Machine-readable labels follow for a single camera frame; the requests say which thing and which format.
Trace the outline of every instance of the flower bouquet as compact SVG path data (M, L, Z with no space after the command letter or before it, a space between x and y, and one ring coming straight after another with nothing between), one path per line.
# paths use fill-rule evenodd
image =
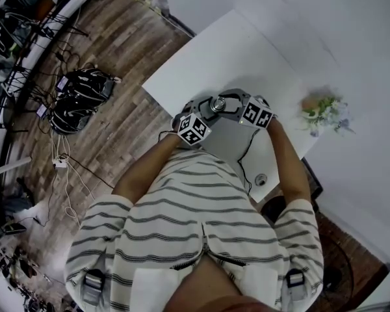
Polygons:
M313 137L319 136L321 127L332 126L337 133L355 132L350 128L348 104L330 91L314 92L302 100L302 117Z

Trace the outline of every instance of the shirt sleeve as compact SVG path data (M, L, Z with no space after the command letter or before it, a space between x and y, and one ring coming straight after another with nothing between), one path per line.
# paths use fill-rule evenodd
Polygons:
M291 302L286 279L282 288L282 306L290 302L289 311L306 311L322 291L324 258L315 214L310 202L295 200L288 204L274 225L280 244L290 257L291 269L304 273L306 298Z
M91 269L105 272L106 260L114 260L114 240L121 236L133 204L122 196L99 197L87 210L71 245L64 270L66 289L81 306L81 290Z

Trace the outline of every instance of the forearm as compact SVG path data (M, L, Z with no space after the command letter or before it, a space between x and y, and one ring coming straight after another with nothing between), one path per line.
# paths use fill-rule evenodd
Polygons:
M273 119L267 127L278 165L280 188L286 203L297 199L311 201L304 166L286 135L283 126Z
M153 180L181 142L175 134L167 135L134 162L117 182L113 194L121 195L133 204L147 193Z

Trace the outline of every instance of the black and white marker cube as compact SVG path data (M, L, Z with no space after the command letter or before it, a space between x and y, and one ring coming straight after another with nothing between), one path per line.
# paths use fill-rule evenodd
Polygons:
M182 117L177 131L179 137L190 146L205 140L209 133L211 130L195 113Z
M266 129L271 119L273 111L265 105L264 102L258 101L254 97L250 97L247 106L242 113L239 124L254 128Z

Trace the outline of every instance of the striped shirt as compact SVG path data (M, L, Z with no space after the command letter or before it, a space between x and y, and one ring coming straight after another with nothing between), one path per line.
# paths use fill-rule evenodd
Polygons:
M101 269L105 285L97 310L134 312L131 305L141 303L137 270L161 270L175 279L175 287L147 310L162 311L204 253L223 267L242 294L275 309L305 311L322 290L323 257L311 204L291 202L271 227L251 205L231 167L200 150L175 151L135 205L107 195L90 206L70 249L66 287L86 309L85 274ZM306 298L299 303L292 302L285 279L294 268L305 278ZM156 297L150 286L147 290L146 299Z

